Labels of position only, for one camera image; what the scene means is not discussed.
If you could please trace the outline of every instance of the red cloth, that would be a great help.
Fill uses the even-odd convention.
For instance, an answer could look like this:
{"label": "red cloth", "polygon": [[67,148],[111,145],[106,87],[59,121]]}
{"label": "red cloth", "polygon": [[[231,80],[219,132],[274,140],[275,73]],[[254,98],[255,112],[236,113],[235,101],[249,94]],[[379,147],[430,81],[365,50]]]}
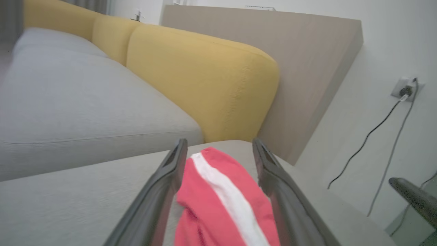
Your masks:
{"label": "red cloth", "polygon": [[[279,246],[271,204],[245,168],[229,155],[214,148],[204,149],[199,154],[197,154],[197,159],[194,154],[187,160],[182,186],[177,194],[178,203],[185,209],[177,225],[175,245],[243,246],[247,245],[250,240],[248,235],[254,233],[253,235],[266,239],[265,243],[262,243],[263,240],[255,241],[257,245]],[[199,167],[205,167],[203,175]],[[229,187],[229,185],[226,186],[229,182],[222,182],[226,181],[223,176],[232,182],[229,189],[234,189],[233,192],[229,192],[226,188]],[[217,192],[222,192],[222,200]],[[237,202],[233,203],[234,207],[229,207],[229,205],[226,207],[223,199],[232,199],[232,197],[242,197],[248,203]],[[242,209],[246,208],[244,211],[250,211],[247,208],[251,208],[255,222],[251,223],[249,219],[246,221],[246,217],[244,221],[248,222],[246,225],[253,223],[257,225],[242,228],[241,223],[245,222],[241,222],[238,226],[237,220],[239,219],[235,218],[238,217],[238,213],[236,216],[234,213],[233,217],[232,213],[229,213],[229,208],[232,210],[237,206],[242,206]]]}

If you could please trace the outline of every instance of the yellow sofa backrest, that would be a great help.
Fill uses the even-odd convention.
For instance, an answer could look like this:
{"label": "yellow sofa backrest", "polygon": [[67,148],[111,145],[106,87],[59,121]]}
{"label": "yellow sofa backrest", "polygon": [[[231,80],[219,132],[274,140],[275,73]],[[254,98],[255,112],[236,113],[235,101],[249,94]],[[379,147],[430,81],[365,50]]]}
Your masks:
{"label": "yellow sofa backrest", "polygon": [[252,46],[105,16],[59,0],[24,0],[24,27],[92,41],[187,112],[205,142],[251,141],[276,94],[276,62]]}

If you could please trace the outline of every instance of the red and white striped cloth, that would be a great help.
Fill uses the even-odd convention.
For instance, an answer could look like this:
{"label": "red and white striped cloth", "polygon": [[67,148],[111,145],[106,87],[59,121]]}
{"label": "red and white striped cloth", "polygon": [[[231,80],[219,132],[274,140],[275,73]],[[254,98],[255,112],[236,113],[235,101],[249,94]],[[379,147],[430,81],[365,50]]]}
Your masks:
{"label": "red and white striped cloth", "polygon": [[279,246],[271,204],[229,155],[207,148],[185,164],[176,246]]}

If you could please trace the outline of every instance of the red fabric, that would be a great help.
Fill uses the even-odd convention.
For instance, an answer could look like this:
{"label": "red fabric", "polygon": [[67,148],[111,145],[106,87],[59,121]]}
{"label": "red fabric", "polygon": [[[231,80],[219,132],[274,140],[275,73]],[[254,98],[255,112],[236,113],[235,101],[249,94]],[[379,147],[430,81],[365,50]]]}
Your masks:
{"label": "red fabric", "polygon": [[[204,149],[201,153],[210,166],[228,176],[244,195],[269,244],[279,246],[271,204],[245,168],[214,148]],[[227,210],[198,174],[191,158],[185,164],[177,201],[185,209],[176,228],[176,246],[246,245]]]}

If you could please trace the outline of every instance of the white stripe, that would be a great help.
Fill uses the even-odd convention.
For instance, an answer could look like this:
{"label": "white stripe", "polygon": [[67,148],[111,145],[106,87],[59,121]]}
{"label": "white stripe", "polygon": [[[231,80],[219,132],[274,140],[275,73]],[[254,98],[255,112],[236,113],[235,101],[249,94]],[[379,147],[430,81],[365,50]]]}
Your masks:
{"label": "white stripe", "polygon": [[202,153],[193,154],[191,158],[199,175],[217,194],[246,245],[269,245],[266,236],[258,225],[252,207],[228,176],[211,167]]}

